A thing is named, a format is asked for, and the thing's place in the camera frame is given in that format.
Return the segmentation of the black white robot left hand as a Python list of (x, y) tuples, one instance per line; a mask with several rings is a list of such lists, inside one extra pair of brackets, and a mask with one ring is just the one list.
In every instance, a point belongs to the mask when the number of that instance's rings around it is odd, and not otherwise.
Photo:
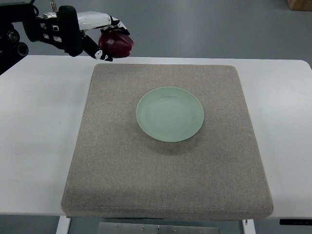
[(65, 33), (71, 38), (78, 36), (78, 46), (94, 59), (112, 61), (115, 58), (106, 55), (98, 45), (101, 30), (119, 29), (126, 35), (130, 33), (126, 26), (117, 18), (102, 12), (80, 12), (72, 6), (61, 6), (56, 12), (60, 20), (64, 20), (69, 29)]

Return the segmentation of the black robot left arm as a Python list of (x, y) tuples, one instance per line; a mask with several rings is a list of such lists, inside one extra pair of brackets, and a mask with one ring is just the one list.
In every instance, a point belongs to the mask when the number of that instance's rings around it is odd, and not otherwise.
[(43, 38), (39, 10), (34, 1), (0, 4), (0, 73), (3, 74), (28, 55), (27, 44), (20, 41), (14, 23), (21, 22), (31, 42)]

